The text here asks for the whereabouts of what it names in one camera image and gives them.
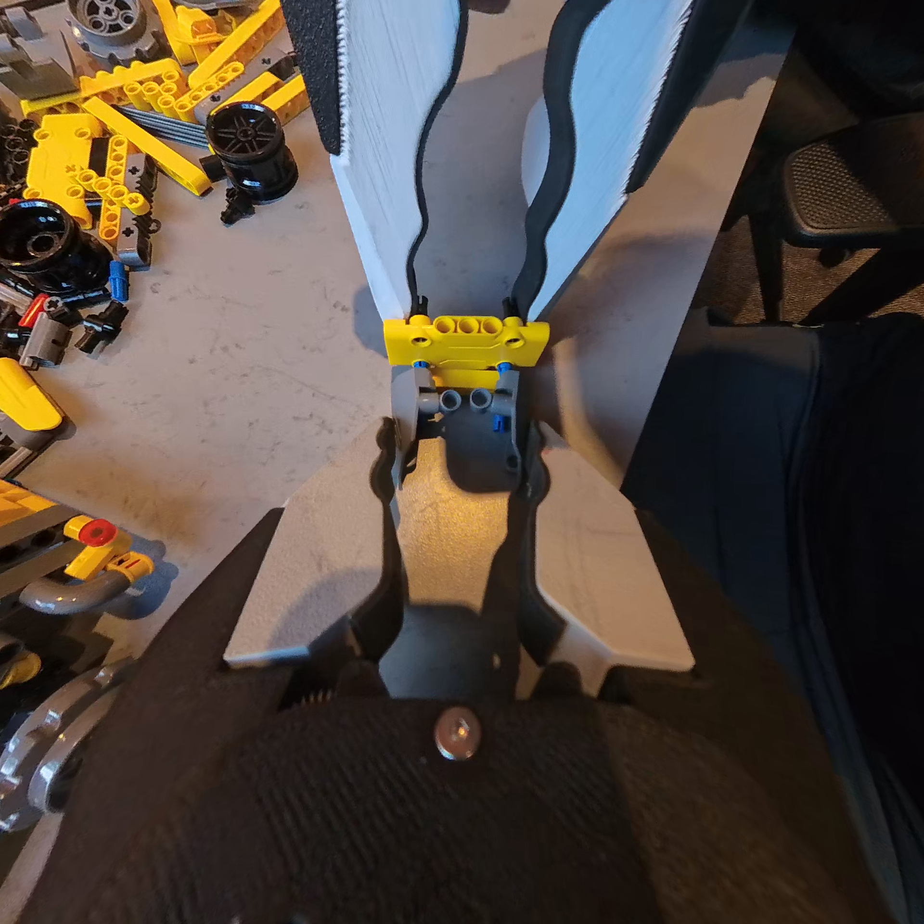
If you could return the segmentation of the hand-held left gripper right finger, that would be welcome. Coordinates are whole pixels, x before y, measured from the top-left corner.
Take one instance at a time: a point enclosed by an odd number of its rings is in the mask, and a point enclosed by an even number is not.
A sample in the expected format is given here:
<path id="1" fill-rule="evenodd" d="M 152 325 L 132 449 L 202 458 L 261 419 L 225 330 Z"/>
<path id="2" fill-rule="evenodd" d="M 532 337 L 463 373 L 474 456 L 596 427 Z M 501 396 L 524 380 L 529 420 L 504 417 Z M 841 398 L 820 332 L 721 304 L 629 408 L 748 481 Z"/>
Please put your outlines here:
<path id="1" fill-rule="evenodd" d="M 554 662 L 575 666 L 592 696 L 616 666 L 693 669 L 632 504 L 546 424 L 526 436 L 514 548 L 518 697 Z"/>

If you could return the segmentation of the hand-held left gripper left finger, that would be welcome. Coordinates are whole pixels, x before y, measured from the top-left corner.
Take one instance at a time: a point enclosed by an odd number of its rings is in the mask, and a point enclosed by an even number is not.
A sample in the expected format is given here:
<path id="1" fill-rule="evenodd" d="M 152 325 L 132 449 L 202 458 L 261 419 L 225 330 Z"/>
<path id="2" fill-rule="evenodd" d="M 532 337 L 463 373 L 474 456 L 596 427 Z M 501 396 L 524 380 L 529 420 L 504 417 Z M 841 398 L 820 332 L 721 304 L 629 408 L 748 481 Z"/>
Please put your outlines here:
<path id="1" fill-rule="evenodd" d="M 403 620 L 390 505 L 396 428 L 373 422 L 286 503 L 225 649 L 229 666 L 355 653 L 378 661 Z"/>

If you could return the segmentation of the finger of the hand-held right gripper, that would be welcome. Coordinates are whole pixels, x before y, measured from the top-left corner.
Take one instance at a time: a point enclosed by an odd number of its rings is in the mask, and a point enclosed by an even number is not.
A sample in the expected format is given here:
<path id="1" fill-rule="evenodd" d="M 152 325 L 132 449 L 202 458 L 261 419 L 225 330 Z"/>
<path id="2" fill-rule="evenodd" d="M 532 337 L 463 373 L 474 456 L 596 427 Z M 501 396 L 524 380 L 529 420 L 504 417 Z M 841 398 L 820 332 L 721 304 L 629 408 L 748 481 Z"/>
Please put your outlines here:
<path id="1" fill-rule="evenodd" d="M 340 154 L 332 168 L 378 313 L 418 304 L 428 228 L 423 154 L 456 83 L 468 13 L 459 1 L 338 1 Z"/>
<path id="2" fill-rule="evenodd" d="M 546 166 L 513 288 L 536 321 L 622 209 L 692 2 L 566 2 L 547 47 Z"/>

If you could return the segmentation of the grey striped wedge brick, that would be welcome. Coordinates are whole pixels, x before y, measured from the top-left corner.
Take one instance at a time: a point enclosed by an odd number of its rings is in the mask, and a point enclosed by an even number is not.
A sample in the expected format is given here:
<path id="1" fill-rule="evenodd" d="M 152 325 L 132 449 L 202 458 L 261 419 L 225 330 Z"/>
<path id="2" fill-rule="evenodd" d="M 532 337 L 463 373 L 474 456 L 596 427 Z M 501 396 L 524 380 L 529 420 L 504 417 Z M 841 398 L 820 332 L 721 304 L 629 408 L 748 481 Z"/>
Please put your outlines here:
<path id="1" fill-rule="evenodd" d="M 403 486 L 408 464 L 416 458 L 419 429 L 437 414 L 451 414 L 463 399 L 455 389 L 440 392 L 426 362 L 416 362 L 392 382 L 391 409 L 396 425 L 397 449 L 393 466 L 396 488 Z"/>

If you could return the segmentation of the dark grey wedge brick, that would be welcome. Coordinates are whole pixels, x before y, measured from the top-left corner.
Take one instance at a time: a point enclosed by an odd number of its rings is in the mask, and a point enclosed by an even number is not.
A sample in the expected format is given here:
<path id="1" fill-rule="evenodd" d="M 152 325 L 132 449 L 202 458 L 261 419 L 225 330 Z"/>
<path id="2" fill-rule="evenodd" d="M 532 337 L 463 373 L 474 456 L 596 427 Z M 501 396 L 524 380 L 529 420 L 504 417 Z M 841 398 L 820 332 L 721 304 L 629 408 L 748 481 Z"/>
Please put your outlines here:
<path id="1" fill-rule="evenodd" d="M 478 387 L 469 394 L 468 479 L 476 491 L 514 491 L 522 479 L 519 377 L 504 366 L 493 388 Z"/>

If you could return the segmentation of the yellow short toy beam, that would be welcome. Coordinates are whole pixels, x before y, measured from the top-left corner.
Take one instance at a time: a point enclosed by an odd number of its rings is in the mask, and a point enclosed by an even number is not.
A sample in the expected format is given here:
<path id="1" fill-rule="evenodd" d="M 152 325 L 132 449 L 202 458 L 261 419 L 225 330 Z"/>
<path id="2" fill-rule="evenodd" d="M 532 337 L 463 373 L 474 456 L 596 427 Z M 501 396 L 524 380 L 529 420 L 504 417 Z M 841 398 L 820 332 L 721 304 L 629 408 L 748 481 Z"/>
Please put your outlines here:
<path id="1" fill-rule="evenodd" d="M 495 369 L 449 369 L 445 366 L 431 366 L 429 372 L 438 389 L 471 390 L 484 388 L 492 391 L 499 380 L 499 372 Z"/>

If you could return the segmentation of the grey desk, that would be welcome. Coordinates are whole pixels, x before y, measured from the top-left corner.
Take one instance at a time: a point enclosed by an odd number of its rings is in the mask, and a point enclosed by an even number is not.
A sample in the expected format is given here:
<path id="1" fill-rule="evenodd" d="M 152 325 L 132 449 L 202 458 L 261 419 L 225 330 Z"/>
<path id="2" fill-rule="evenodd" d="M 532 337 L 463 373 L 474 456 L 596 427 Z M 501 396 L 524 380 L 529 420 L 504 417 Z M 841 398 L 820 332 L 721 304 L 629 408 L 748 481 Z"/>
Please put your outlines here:
<path id="1" fill-rule="evenodd" d="M 521 269 L 521 147 L 562 4 L 468 13 L 456 86 L 422 163 L 429 229 L 414 267 L 434 313 L 499 309 Z M 587 264 L 588 293 L 579 278 L 559 303 L 555 322 L 584 298 L 598 323 L 590 397 L 585 410 L 568 404 L 579 373 L 563 334 L 537 373 L 540 413 L 562 410 L 572 444 L 608 478 L 628 466 L 789 43 L 757 6 L 745 14 Z M 133 284 L 125 334 L 99 360 L 49 373 L 77 433 L 26 482 L 162 540 L 179 569 L 149 616 L 103 618 L 116 657 L 162 639 L 162 625 L 179 629 L 176 610 L 258 519 L 389 411 L 382 323 L 328 153 L 309 113 L 285 136 L 295 190 L 235 228 L 218 224 L 218 193 L 196 202 L 164 182 L 162 243 Z"/>

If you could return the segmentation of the black toy wheel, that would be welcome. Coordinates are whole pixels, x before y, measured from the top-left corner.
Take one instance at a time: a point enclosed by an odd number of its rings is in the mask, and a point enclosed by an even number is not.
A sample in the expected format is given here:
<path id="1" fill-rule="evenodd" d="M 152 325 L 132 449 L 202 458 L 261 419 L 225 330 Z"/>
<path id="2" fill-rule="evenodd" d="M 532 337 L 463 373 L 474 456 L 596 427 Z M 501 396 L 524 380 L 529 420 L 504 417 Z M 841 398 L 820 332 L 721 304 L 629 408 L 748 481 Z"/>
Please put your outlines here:
<path id="1" fill-rule="evenodd" d="M 21 201 L 1 212 L 1 265 L 39 292 L 74 295 L 103 288 L 111 253 L 59 205 Z"/>
<path id="2" fill-rule="evenodd" d="M 262 103 L 230 103 L 211 112 L 206 138 L 225 175 L 253 202 L 269 203 L 293 190 L 298 173 L 282 124 Z"/>

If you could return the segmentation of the pile of loose toy bricks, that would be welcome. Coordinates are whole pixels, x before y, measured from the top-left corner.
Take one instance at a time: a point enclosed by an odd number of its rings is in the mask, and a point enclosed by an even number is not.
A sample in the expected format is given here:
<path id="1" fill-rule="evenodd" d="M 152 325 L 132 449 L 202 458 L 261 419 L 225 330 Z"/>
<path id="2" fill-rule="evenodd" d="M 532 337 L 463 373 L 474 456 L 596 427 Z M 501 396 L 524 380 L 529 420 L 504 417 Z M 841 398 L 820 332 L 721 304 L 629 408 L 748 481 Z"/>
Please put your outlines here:
<path id="1" fill-rule="evenodd" d="M 58 365 L 75 330 L 86 354 L 118 336 L 129 275 L 152 265 L 160 179 L 197 198 L 231 184 L 206 138 L 208 115 L 262 103 L 284 127 L 308 94 L 280 38 L 280 2 L 143 2 L 163 56 L 129 66 L 77 46 L 66 2 L 27 3 L 63 14 L 77 91 L 22 101 L 2 85 L 2 209 L 54 202 L 111 253 L 105 286 L 74 295 L 39 292 L 2 269 L 2 358 L 32 371 Z"/>

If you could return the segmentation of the grey toy wheel hub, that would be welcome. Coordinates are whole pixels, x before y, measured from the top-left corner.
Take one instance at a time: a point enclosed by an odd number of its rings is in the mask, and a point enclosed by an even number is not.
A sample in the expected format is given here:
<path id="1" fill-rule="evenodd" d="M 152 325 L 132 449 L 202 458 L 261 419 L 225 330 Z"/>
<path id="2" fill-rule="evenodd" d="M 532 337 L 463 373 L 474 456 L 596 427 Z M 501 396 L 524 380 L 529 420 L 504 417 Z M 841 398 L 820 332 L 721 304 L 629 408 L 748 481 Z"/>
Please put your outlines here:
<path id="1" fill-rule="evenodd" d="M 163 56 L 162 43 L 141 1 L 67 1 L 67 23 L 77 46 L 112 66 Z"/>

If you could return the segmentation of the black mesh office chair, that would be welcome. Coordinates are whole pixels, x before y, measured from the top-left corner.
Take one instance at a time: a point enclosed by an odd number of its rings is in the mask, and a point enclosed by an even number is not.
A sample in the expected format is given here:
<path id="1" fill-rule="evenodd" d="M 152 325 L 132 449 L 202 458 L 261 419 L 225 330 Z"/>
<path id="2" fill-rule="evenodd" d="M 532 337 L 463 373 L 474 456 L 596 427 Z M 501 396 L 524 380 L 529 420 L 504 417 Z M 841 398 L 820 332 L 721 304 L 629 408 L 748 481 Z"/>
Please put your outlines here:
<path id="1" fill-rule="evenodd" d="M 792 51 L 722 221 L 746 218 L 764 322 L 783 322 L 783 245 L 869 257 L 801 321 L 872 315 L 922 285 L 922 113 L 861 120 Z"/>

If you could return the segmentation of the partly built yellow toy vehicle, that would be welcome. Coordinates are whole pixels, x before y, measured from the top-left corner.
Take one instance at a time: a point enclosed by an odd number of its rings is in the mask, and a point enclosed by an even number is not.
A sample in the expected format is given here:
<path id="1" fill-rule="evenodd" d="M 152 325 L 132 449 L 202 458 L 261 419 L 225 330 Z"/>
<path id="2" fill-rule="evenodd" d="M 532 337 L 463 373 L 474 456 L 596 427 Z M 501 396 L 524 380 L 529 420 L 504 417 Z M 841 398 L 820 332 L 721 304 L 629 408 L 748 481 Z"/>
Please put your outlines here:
<path id="1" fill-rule="evenodd" d="M 111 522 L 13 481 L 1 488 L 1 828 L 60 814 L 97 727 L 134 667 L 104 664 L 93 627 L 154 571 Z"/>

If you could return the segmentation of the yellow rounded toy panel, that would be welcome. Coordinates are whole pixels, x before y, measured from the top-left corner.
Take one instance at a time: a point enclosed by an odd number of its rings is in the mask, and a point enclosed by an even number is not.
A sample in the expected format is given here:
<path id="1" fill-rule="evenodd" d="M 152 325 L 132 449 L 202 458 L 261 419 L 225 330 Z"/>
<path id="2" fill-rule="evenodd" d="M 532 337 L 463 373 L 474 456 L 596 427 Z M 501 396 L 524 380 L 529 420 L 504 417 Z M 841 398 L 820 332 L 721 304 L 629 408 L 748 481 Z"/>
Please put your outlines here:
<path id="1" fill-rule="evenodd" d="M 51 432 L 64 413 L 14 359 L 1 358 L 1 412 L 30 433 Z"/>

